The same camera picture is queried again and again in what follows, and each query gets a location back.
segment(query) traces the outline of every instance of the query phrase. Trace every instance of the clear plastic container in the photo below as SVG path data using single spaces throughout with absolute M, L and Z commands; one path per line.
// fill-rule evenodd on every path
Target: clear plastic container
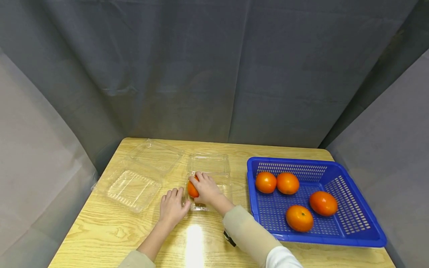
M 131 150 L 127 159 L 153 168 L 165 176 L 174 168 L 183 154 L 183 150 L 147 139 Z
M 150 204 L 161 188 L 162 181 L 161 174 L 157 175 L 157 172 L 146 166 L 124 160 L 118 169 L 97 182 L 94 191 L 140 213 Z
M 216 174 L 230 174 L 230 163 L 227 154 L 191 154 L 188 171 Z
M 195 176 L 195 172 L 205 172 L 216 182 L 221 192 L 229 199 L 233 200 L 230 163 L 226 154 L 192 154 L 189 156 L 188 171 L 185 178 L 185 189 L 187 189 L 189 176 Z M 196 204 L 192 197 L 185 191 L 185 199 L 191 201 L 191 210 L 210 211 L 213 208 L 205 204 Z
M 182 150 L 147 139 L 133 149 L 108 177 L 103 175 L 94 191 L 140 213 L 151 203 L 165 175 L 182 155 Z

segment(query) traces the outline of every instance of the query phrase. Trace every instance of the right hand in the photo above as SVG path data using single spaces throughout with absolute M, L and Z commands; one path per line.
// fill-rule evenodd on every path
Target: right hand
M 195 175 L 198 177 L 199 181 L 197 181 L 194 176 L 189 176 L 189 180 L 199 193 L 199 196 L 194 198 L 195 203 L 213 205 L 219 197 L 224 195 L 221 193 L 221 190 L 218 188 L 213 178 L 208 176 L 207 173 L 197 171 Z

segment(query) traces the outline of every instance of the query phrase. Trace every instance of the blue plastic basket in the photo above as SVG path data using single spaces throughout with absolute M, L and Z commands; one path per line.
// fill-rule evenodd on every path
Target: blue plastic basket
M 374 214 L 346 170 L 331 161 L 252 157 L 247 161 L 250 206 L 257 222 L 281 241 L 332 244 L 358 247 L 384 247 L 386 236 Z M 277 189 L 264 194 L 256 190 L 255 178 L 268 171 L 277 176 L 293 173 L 299 180 L 294 195 L 284 195 Z M 309 204 L 316 191 L 332 194 L 338 202 L 338 212 L 331 217 L 320 216 Z M 292 205 L 308 208 L 314 226 L 308 233 L 292 230 L 285 214 Z

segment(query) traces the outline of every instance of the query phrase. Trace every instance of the left hand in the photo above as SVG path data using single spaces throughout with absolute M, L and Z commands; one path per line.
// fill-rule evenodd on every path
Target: left hand
M 166 224 L 173 229 L 188 213 L 190 201 L 186 200 L 182 207 L 183 187 L 169 190 L 161 199 L 159 223 Z

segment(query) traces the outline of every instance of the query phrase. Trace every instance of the hand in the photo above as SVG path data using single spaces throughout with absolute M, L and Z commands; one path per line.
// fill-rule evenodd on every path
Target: hand
M 158 223 L 166 224 L 171 230 L 186 216 L 190 208 L 190 201 L 186 200 L 182 207 L 183 187 L 179 190 L 169 190 L 161 199 L 160 218 Z
M 205 205 L 213 205 L 216 199 L 223 196 L 221 190 L 217 186 L 214 179 L 207 175 L 207 173 L 201 173 L 197 171 L 195 173 L 198 180 L 194 176 L 190 176 L 189 180 L 195 186 L 196 190 L 199 193 L 199 196 L 194 198 L 195 203 L 205 204 Z
M 195 175 L 199 181 L 194 176 L 189 177 L 199 193 L 199 196 L 194 198 L 195 203 L 212 206 L 222 217 L 234 208 L 235 205 L 219 190 L 212 177 L 199 171 Z

